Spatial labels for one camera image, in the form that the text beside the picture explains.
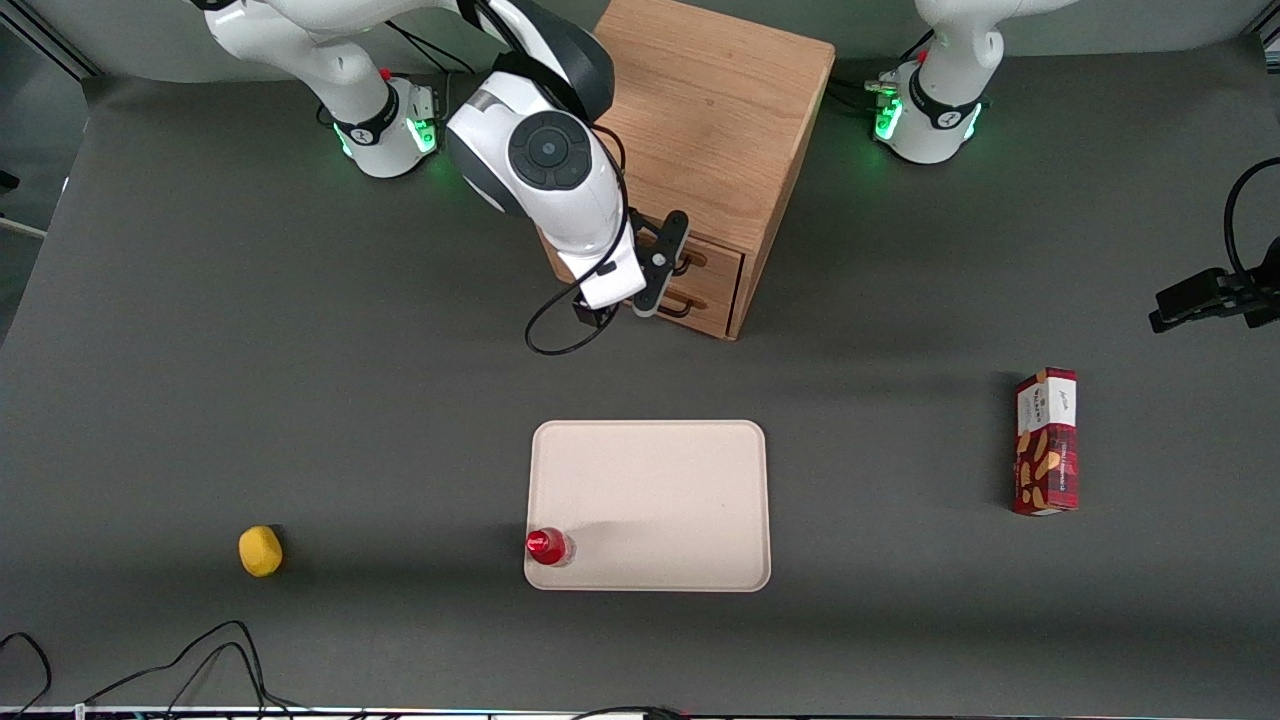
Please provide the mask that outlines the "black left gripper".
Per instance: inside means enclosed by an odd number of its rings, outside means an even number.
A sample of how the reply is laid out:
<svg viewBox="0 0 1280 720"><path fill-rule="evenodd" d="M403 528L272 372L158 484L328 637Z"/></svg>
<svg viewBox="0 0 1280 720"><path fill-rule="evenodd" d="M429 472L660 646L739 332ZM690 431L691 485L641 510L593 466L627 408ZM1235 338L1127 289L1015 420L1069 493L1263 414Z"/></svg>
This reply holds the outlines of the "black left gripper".
<svg viewBox="0 0 1280 720"><path fill-rule="evenodd" d="M1245 305L1245 324L1257 329L1280 318L1279 245L1275 237L1258 266L1238 268ZM1152 332L1162 334L1188 322L1243 314L1235 277L1222 268L1204 269L1155 296L1156 309L1148 315Z"/></svg>

